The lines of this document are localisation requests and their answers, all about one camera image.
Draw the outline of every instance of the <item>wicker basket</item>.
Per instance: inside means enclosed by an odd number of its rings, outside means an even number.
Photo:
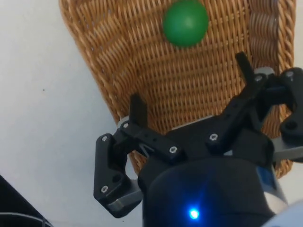
[[[207,115],[219,114],[243,88],[235,53],[244,51],[254,68],[276,73],[294,62],[295,0],[201,0],[210,18],[207,35],[179,49],[163,36],[161,22],[174,0],[60,0],[64,21],[118,122],[138,92],[148,104],[149,127],[165,133]],[[279,135],[287,116],[274,108],[265,124]],[[131,154],[135,171],[144,164]],[[278,177],[292,162],[276,166]]]

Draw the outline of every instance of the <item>bolt head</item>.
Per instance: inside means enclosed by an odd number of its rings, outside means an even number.
[[[263,77],[261,77],[260,75],[255,77],[255,81],[257,81],[257,82],[261,81],[262,79],[263,79]]]
[[[108,140],[107,136],[102,137],[102,141],[105,142],[106,140]]]
[[[286,76],[287,77],[292,77],[294,75],[294,72],[292,72],[292,71],[288,71],[287,73],[286,73]]]
[[[171,147],[171,148],[169,149],[169,152],[170,152],[171,154],[175,154],[175,153],[177,152],[177,150],[178,150],[178,148],[175,147],[175,146],[173,146],[173,147]]]
[[[218,134],[213,133],[213,134],[210,135],[209,139],[211,141],[216,141],[218,139],[218,137],[219,137]]]
[[[105,186],[103,186],[102,188],[101,188],[101,192],[102,193],[106,193],[108,191],[108,186],[107,185],[105,185]]]

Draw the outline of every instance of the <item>blue led light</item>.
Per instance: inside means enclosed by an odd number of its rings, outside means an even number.
[[[199,217],[199,211],[198,210],[190,210],[189,215],[191,219],[197,219]]]

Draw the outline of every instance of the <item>white surface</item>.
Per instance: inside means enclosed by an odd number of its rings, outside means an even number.
[[[303,221],[303,201],[292,204],[273,217],[262,227],[301,227]]]
[[[299,67],[302,22],[298,14]],[[140,207],[114,219],[92,196],[95,141],[115,124],[57,0],[0,0],[0,31],[0,174],[47,219],[141,226]],[[302,172],[295,164],[281,180],[290,202],[303,198]]]

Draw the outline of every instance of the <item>green ball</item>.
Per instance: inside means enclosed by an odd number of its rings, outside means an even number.
[[[179,0],[166,12],[163,30],[172,44],[190,47],[202,40],[208,22],[206,8],[198,0]]]

